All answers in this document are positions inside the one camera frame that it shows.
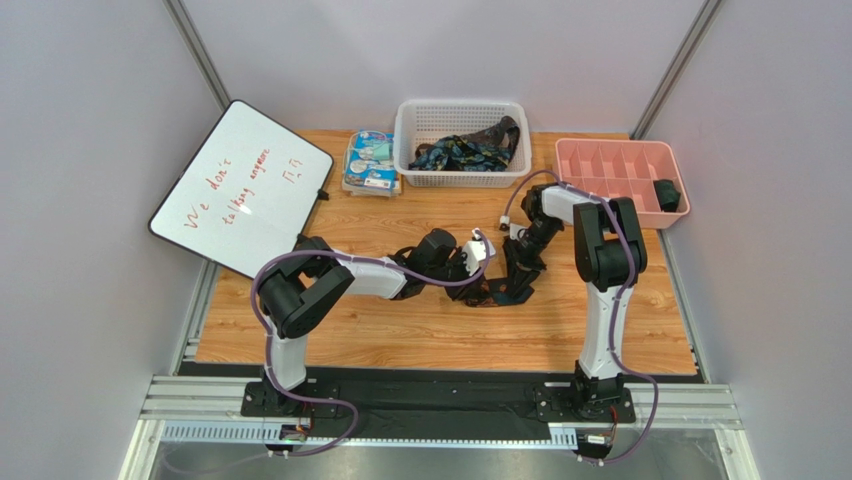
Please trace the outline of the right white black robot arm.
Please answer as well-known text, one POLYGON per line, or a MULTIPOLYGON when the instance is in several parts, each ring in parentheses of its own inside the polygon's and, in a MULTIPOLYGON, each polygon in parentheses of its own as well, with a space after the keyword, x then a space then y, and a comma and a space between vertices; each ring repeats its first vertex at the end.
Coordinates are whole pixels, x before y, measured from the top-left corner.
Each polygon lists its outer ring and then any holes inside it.
POLYGON ((577 415, 591 418, 623 399, 619 348, 630 297, 647 266, 635 204, 628 197, 608 199, 550 183, 529 189, 522 208, 528 226, 513 224, 507 214, 499 220, 508 234, 503 243, 507 275, 496 282, 496 298, 502 305, 526 302, 546 268, 542 252, 566 225, 572 227, 575 266, 588 299, 585 340, 569 399, 577 415))

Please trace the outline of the black orange floral tie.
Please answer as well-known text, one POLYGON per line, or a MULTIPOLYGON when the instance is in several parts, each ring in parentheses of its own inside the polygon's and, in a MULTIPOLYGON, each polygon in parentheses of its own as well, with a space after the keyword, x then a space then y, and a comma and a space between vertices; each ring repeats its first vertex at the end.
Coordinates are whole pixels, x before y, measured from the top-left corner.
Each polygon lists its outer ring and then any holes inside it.
POLYGON ((466 306, 474 308, 510 307, 526 303, 534 292, 534 288, 529 285, 517 291, 510 290, 507 278, 483 280, 470 287, 462 301, 466 306))

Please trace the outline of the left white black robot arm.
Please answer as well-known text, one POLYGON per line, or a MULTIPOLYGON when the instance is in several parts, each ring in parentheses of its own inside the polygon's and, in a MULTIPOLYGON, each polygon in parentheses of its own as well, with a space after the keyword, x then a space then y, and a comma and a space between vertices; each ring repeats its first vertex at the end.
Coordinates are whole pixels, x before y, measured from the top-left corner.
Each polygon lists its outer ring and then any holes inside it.
POLYGON ((380 258, 344 253, 319 236, 304 239, 270 260, 252 282, 250 304, 265 329, 265 380, 280 394, 301 398, 295 390, 307 378, 307 337, 341 298, 407 300, 428 285, 461 294, 484 280, 496 252, 480 230, 459 247, 451 234, 435 229, 418 245, 380 258))

